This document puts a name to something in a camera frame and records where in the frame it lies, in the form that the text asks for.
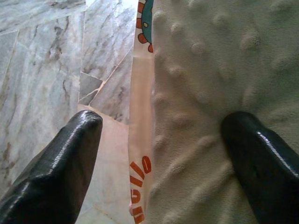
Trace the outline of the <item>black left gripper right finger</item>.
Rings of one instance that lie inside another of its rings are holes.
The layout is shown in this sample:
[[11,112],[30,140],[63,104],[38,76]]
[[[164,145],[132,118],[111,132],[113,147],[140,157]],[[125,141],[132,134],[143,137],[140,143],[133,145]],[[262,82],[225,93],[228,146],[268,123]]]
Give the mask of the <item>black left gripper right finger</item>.
[[260,224],[299,222],[299,156],[253,114],[221,122],[234,172]]

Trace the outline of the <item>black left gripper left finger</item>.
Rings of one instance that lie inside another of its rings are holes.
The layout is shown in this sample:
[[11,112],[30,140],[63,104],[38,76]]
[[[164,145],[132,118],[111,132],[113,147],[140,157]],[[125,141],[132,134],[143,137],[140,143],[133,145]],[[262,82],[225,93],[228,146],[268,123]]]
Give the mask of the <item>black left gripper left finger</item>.
[[76,113],[2,197],[1,223],[75,223],[92,179],[102,127],[96,112]]

